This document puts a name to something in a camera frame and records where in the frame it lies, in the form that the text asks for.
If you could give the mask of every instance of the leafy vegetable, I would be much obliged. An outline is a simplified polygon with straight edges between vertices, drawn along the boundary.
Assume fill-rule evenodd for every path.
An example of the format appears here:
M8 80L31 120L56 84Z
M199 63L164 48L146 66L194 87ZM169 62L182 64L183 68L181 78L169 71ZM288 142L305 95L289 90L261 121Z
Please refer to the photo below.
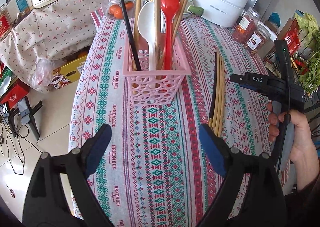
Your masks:
M313 38L316 40L314 51L308 60L309 71L300 75L300 81L307 93L314 92L320 86L320 32L319 29L313 32Z
M317 20L313 15L308 13L304 13L302 17L295 13L294 17L298 22L299 28L302 30L299 34L299 39L302 40L301 46L307 47L313 39L312 34L319 28Z

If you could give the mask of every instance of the pink plastic basket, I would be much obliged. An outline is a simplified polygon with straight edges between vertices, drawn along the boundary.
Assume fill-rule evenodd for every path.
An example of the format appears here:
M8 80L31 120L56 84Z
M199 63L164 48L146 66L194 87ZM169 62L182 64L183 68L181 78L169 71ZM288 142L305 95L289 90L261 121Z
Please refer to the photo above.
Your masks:
M149 71L148 44L141 36L139 48L139 60L142 71L132 71L132 52L129 40L128 38L126 39L123 75L128 79L133 104L169 104L180 87L184 77L186 75L191 75L190 66L179 37L176 37L173 46L172 66L174 70L171 71Z

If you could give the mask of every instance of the green handle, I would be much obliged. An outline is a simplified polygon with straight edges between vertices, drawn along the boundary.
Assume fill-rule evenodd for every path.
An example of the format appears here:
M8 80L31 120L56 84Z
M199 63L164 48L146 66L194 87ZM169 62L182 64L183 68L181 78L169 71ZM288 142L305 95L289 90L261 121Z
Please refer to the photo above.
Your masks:
M203 9L202 7L199 7L199 6L192 6L192 5L190 5L190 6L188 7L188 11L193 12L193 13L194 13L195 15L197 15L197 16L202 16L204 9Z

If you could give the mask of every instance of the yellow box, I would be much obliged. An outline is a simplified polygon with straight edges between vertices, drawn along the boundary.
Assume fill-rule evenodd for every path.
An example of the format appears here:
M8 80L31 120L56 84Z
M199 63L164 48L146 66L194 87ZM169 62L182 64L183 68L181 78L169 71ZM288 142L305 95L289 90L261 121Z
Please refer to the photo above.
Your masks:
M88 55L85 55L55 69L53 71L54 77L51 85L55 89L60 89L76 80L79 80L87 57Z

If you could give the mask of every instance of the floor tile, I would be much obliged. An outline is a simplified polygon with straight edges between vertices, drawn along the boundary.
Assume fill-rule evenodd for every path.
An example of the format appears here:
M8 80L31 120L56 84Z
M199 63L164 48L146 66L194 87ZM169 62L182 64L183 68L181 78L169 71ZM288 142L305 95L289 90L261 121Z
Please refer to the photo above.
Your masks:
M35 114L36 125L40 132L39 140L44 139L45 137L53 134L59 129L70 124L73 99L76 93L77 85L78 82L76 81L59 90L54 90L47 93L37 92L33 89L30 91L30 93L28 94L28 99L31 107L37 105L40 100L43 102L43 107ZM20 116L15 117L15 125L17 129L20 128ZM31 132L26 137L26 140L18 137L13 139L12 134L9 134L9 136L12 138L11 142L10 138L7 138L8 134L6 133L5 128L3 129L4 143L1 147L3 154L0 151L0 166L6 163L9 160L9 158L12 159L17 155L14 149L17 151L18 154L21 154L19 141L22 150L28 149L32 146L32 144L36 145L36 139ZM22 126L19 131L19 134L24 137L27 135L27 133L28 129L25 126Z
M18 125L17 122L18 116L15 117L15 125ZM32 144L36 145L36 139L31 133L25 137L28 133L28 129L25 126L22 126L19 131L19 135L25 137L25 139L19 136L13 138L12 134L7 133L8 126L6 124L2 124L2 127L0 126L0 130L3 131L4 138L4 142L0 144L0 166L8 162L9 159L14 158L17 154L21 154L22 151L31 147Z
M28 98L32 107L42 100L43 107L35 119L40 131L40 140L70 124L73 100L78 81L46 94L32 90Z
M24 151L24 174L17 175L13 172L10 162L0 167L0 195L13 214L21 221L25 196L33 170L39 159L40 153L33 147ZM22 172L23 164L16 156L12 160L13 168L17 173ZM15 198L10 194L8 187L13 190Z
M39 150L51 156L68 153L70 124L38 142Z
M39 150L41 150L42 152L49 152L51 156L67 154L69 129L70 125L67 125L39 141L37 143ZM14 174L9 161L0 166L0 179L2 179L2 181L0 181L0 195L6 202L9 209L15 214L15 216L19 220L22 220L25 195L29 186L33 170L39 159L40 153L33 146L31 146L30 148L24 151L24 155L25 169L23 175ZM16 172L22 172L22 163L18 156L15 156L11 161ZM68 205L70 207L70 210L73 211L71 187L67 175L61 175L61 181ZM10 192L6 185L8 185L8 187L14 191L16 195L15 199L12 198L12 196L10 195Z

